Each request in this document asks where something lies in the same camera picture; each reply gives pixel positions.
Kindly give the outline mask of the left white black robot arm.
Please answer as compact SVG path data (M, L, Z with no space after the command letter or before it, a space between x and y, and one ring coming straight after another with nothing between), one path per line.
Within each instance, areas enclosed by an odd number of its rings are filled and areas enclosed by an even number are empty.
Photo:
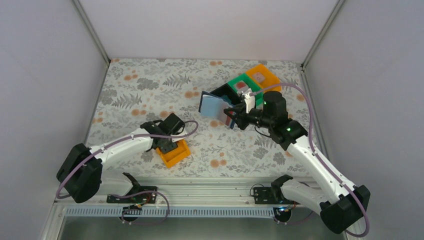
M110 167L129 157L151 150L163 154L175 151L187 136L185 122L174 113L164 120L147 121L131 133L100 145L84 143L72 147L56 178L57 199L71 197L84 203L95 195L127 196L136 189L134 177Z

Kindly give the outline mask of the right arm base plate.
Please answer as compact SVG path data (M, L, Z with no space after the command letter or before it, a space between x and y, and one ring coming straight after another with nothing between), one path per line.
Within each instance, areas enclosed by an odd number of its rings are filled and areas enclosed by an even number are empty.
M295 203L285 198L276 198L270 187L254 186L249 194L256 205L293 205Z

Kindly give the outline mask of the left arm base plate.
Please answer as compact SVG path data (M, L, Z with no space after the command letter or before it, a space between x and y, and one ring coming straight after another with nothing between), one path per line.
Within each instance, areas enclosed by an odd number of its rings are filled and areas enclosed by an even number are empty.
M108 204L154 204L156 202L156 186L134 186L125 197L116 197L108 195L106 202Z

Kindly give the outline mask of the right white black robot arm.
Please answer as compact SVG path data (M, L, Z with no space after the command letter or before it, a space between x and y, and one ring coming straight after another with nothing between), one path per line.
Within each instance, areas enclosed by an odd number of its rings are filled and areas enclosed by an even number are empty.
M357 186L339 172L313 144L308 131L288 116L287 103L278 91L263 94L263 107L249 104L253 93L244 95L244 102L224 109L237 127L248 125L266 128L270 138L298 161L319 185L313 189L287 174L271 183L271 193L278 203L293 201L317 213L333 233L361 238L368 234L370 221L367 207L371 193L365 185Z

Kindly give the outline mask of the blue card holder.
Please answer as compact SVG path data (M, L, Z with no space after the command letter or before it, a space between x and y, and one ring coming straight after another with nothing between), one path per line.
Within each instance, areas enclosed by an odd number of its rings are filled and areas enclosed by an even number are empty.
M224 98L202 91L198 112L203 117L216 119L228 126L230 129L233 129L235 122L224 113L225 109L233 107L234 105Z

